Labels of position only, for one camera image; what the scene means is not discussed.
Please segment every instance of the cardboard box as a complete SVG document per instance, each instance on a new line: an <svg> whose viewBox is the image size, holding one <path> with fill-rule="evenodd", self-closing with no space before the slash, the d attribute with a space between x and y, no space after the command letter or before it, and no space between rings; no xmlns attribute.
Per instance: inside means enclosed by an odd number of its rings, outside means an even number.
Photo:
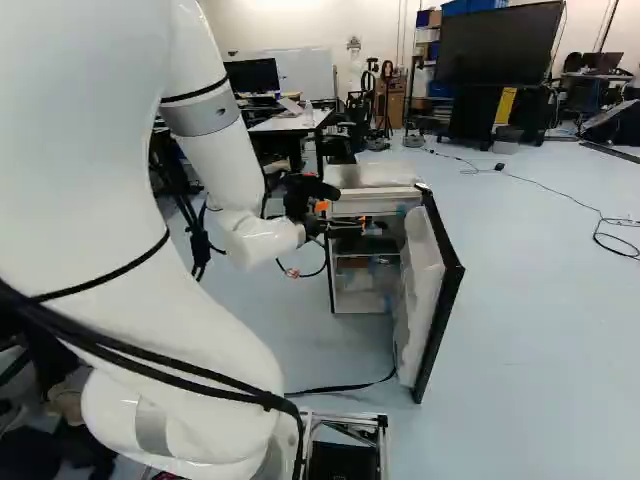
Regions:
<svg viewBox="0 0 640 480"><path fill-rule="evenodd" d="M431 10L427 27L439 27L440 25L442 25L442 10Z"/></svg>

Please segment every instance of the power cord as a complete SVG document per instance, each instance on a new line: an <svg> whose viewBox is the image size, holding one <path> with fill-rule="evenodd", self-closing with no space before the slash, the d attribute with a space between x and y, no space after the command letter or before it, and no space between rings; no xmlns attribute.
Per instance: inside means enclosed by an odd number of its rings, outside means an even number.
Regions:
<svg viewBox="0 0 640 480"><path fill-rule="evenodd" d="M369 383L356 383L353 385L335 385L332 387L319 387L319 388L310 388L308 390L301 390L299 392L291 392L285 393L284 398L297 398L303 397L305 395L318 395L323 393L340 393L340 392L351 392L354 390L364 390L365 388L372 387L374 385L378 385L379 383L384 383L391 380L396 374L396 367L393 367L393 370L381 380L377 380L375 382Z"/></svg>
<svg viewBox="0 0 640 480"><path fill-rule="evenodd" d="M504 171L504 167L505 165L503 163L498 163L494 168L491 169L480 169L478 168L476 165L474 165L472 162L470 162L469 160L465 160L463 158L460 157L456 157L454 155L445 155L443 153L439 153L436 152L433 149L429 149L429 148L425 148L425 150L433 155L437 155L439 157L445 157L445 158L450 158L453 160L457 160L459 162L462 162L466 165L469 165L471 167L471 169L465 169L465 170L460 170L460 173L462 175L478 175L481 173L500 173L502 175L505 175L507 177L513 178L515 180L519 180L522 182L527 182L530 183L532 185L536 185L539 188L542 188L543 190L546 190L547 192L553 193L554 195L558 195L560 197L564 197L568 200L571 200L573 203L575 203L576 205L579 205L582 208L585 208L587 210L590 210L594 213L597 213L598 216L600 217L598 222L596 223L596 226L593 230L593 234L591 235L592 240L601 248L604 248L605 250L611 252L611 253L615 253L616 255L619 255L621 257L625 257L625 258L630 258L632 260L636 260L638 262L640 262L640 249L634 245L633 243L624 240L620 237L617 237L615 235L612 235L610 233L606 233L601 231L601 227L603 224L606 225L612 225L612 226L616 226L616 227L632 227L632 228L640 228L640 221L636 221L636 220L631 220L628 218L620 218L620 217L605 217L604 214L602 213L602 210L600 210L599 208L596 208L592 205L589 205L585 202L581 202L580 200L577 200L576 198L572 197L571 195L555 190L551 187L548 187L547 185L544 185L540 182L537 182L535 180L531 180L530 178L525 178L525 177L521 177L519 175L514 175L512 173L509 172L505 172ZM619 250L617 248L613 248L610 245L607 245L605 243L604 239L609 239L609 240L613 240L614 242L619 242L620 245L626 246L630 249L629 252L624 252L622 250Z"/></svg>
<svg viewBox="0 0 640 480"><path fill-rule="evenodd" d="M191 255L193 256L191 275L199 282L204 276L207 263L211 260L211 250L220 255L227 254L225 250L217 248L209 240L209 234L204 226L207 202L206 200L203 202L200 212L196 214L191 200L189 200L185 193L180 193L176 182L173 181L170 169L165 167L160 158L155 154L149 155L149 164L154 171L158 173L167 189L172 192L173 200L187 223L185 232L190 234L189 242L191 245Z"/></svg>

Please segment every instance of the open fridge door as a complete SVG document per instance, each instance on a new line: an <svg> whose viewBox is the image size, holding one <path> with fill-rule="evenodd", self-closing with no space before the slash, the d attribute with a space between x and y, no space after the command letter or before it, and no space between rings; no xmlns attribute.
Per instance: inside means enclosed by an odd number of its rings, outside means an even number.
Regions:
<svg viewBox="0 0 640 480"><path fill-rule="evenodd" d="M401 251L402 285L394 308L400 383L422 403L464 276L431 190L418 185L422 205L407 212Z"/></svg>

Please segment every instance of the large black screen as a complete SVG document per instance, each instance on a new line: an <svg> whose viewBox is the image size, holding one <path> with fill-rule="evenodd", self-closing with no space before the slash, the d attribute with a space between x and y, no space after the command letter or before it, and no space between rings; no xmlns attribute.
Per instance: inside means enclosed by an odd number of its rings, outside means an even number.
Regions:
<svg viewBox="0 0 640 480"><path fill-rule="evenodd" d="M545 2L444 17L435 79L452 85L539 85L562 8L562 2Z"/></svg>
<svg viewBox="0 0 640 480"><path fill-rule="evenodd" d="M274 58L224 62L231 88L236 93L266 93L280 90Z"/></svg>

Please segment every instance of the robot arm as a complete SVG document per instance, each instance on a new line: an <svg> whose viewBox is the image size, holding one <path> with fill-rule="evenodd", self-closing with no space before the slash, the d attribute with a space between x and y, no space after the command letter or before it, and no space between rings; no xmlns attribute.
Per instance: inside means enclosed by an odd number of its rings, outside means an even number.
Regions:
<svg viewBox="0 0 640 480"><path fill-rule="evenodd" d="M0 114L6 285L34 297L83 284L163 238L147 166L160 97L167 124L224 208L225 247L237 264L250 267L304 240L301 222L255 214L261 172L195 0L13 2L0 26L11 72ZM283 392L268 347L202 290L171 241L125 274L44 305L109 338ZM186 391L70 348L94 367L83 417L111 449L192 480L247 480L279 451L279 476L291 478L300 439L286 415Z"/></svg>
<svg viewBox="0 0 640 480"><path fill-rule="evenodd" d="M220 52L195 0L174 2L169 81L160 114L205 184L225 232L225 248L241 268L305 243L304 225L263 220L264 180Z"/></svg>

